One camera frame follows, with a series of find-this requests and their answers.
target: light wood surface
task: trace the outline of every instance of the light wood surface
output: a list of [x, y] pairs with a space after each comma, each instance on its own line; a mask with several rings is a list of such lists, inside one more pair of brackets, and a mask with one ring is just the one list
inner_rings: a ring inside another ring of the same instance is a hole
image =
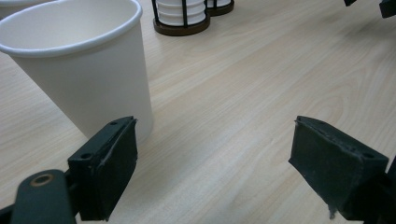
[[[288, 164], [294, 120], [393, 159], [396, 18], [378, 2], [236, 0], [204, 32], [159, 35], [140, 0], [155, 124], [109, 223], [348, 223]], [[87, 139], [0, 54], [0, 207]]]

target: wood grain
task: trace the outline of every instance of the wood grain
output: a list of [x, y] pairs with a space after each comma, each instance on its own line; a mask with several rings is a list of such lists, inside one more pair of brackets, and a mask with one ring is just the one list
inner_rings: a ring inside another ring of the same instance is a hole
[[[109, 223], [347, 223], [288, 164], [293, 121], [322, 119], [393, 159], [396, 18], [368, 0], [243, 0], [170, 37], [140, 3], [155, 124]], [[0, 115], [4, 207], [87, 139], [5, 54]]]

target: wooden table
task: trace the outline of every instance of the wooden table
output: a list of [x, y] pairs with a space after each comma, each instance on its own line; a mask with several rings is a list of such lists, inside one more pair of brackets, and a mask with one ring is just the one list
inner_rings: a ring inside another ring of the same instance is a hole
[[[241, 0], [197, 35], [140, 0], [155, 124], [109, 223], [347, 223], [288, 164], [298, 115], [393, 159], [396, 18], [360, 0]], [[0, 207], [87, 139], [0, 54]]]

